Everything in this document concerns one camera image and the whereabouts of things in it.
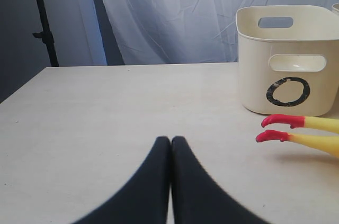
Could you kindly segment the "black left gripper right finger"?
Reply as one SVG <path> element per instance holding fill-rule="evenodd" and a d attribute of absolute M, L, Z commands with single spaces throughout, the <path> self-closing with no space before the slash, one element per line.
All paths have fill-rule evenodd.
<path fill-rule="evenodd" d="M 172 172 L 175 223 L 266 223 L 210 177 L 181 136 L 172 139 Z"/>

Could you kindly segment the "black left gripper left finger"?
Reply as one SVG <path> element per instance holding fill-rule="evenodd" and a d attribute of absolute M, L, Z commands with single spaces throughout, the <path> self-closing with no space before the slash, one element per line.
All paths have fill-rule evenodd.
<path fill-rule="evenodd" d="M 127 183 L 76 223 L 166 223 L 171 184 L 171 143 L 157 137 Z"/>

